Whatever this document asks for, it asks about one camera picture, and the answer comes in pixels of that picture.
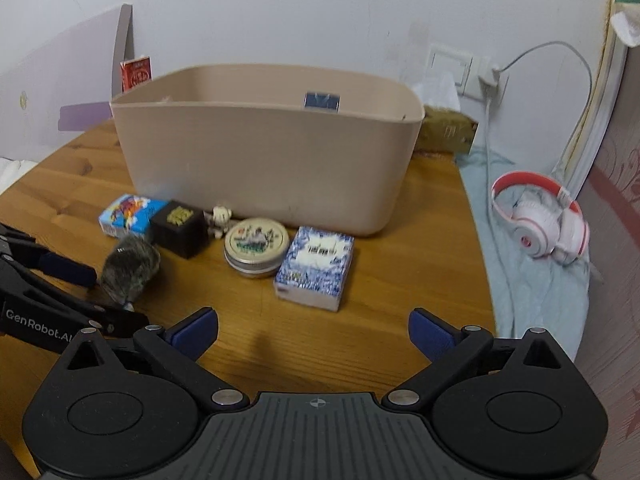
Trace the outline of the black box gold emblem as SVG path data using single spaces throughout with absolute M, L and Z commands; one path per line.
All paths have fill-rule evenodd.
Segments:
M 208 242 L 208 225 L 201 209 L 170 200 L 150 220 L 151 240 L 190 259 Z

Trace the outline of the red white headphones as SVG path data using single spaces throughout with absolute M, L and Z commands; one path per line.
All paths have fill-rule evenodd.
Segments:
M 556 214 L 543 203 L 523 200 L 507 212 L 497 198 L 518 185 L 540 188 L 555 199 L 561 211 Z M 582 208 L 558 181 L 536 172 L 511 171 L 494 181 L 489 197 L 494 213 L 529 257 L 550 256 L 562 266 L 568 266 L 585 255 L 590 240 L 589 224 Z

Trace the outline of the beige plastic storage bin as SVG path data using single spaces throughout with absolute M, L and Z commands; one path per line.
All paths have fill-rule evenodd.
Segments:
M 340 109 L 305 108 L 307 92 Z M 390 221 L 424 118 L 400 82 L 272 64 L 185 68 L 111 109 L 138 193 L 357 236 Z

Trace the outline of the small white figurine keychain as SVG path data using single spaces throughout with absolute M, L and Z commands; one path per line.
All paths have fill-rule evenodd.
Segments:
M 211 210 L 204 211 L 207 223 L 207 232 L 215 240 L 224 238 L 228 231 L 235 225 L 232 210 L 225 206 L 217 205 Z

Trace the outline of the green tissue box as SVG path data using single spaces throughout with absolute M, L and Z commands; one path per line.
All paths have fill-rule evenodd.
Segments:
M 628 48 L 640 41 L 640 0 L 614 0 L 611 26 L 617 38 Z

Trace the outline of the grey furry brush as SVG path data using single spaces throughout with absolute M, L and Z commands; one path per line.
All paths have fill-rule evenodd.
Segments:
M 160 270 L 160 253 L 143 237 L 123 237 L 104 261 L 100 284 L 122 307 L 130 306 Z

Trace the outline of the olive brown tissue box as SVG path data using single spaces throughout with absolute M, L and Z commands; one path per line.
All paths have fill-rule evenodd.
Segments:
M 418 153 L 469 154 L 478 123 L 462 113 L 454 76 L 429 68 L 412 90 L 424 107 L 414 150 Z

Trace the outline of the red milk carton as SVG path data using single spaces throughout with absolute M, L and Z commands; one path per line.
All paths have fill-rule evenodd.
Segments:
M 151 59 L 148 56 L 120 63 L 122 91 L 127 92 L 138 84 L 152 79 Z

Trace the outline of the light blue cloth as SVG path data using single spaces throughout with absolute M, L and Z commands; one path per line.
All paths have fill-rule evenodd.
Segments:
M 589 310 L 589 260 L 560 266 L 550 257 L 533 259 L 512 240 L 488 198 L 495 178 L 514 168 L 509 159 L 474 150 L 454 161 L 480 239 L 497 335 L 518 338 L 543 327 L 575 359 Z

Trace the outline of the blue cartoon card box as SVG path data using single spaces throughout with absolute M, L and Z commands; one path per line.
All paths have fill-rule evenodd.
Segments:
M 167 204 L 167 200 L 125 194 L 104 209 L 99 226 L 104 234 L 119 240 L 127 235 L 150 240 L 151 219 Z

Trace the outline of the purple white headboard panel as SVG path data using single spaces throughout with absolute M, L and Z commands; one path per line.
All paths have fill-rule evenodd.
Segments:
M 132 5 L 61 32 L 1 74 L 1 156 L 40 162 L 111 117 Z

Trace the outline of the round tin with picture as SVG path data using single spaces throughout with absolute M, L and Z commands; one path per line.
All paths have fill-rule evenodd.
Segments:
M 236 272 L 260 278 L 278 272 L 290 246 L 288 231 L 267 218 L 249 218 L 224 237 L 224 258 Z

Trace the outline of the dark red black box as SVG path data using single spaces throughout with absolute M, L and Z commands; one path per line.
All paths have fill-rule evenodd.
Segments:
M 341 98 L 337 94 L 323 92 L 307 92 L 304 99 L 305 108 L 329 110 L 337 112 L 340 109 Z

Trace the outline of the blue white patterned box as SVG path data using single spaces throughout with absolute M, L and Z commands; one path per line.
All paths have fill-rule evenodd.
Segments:
M 273 280 L 278 298 L 337 312 L 352 263 L 350 235 L 301 226 Z

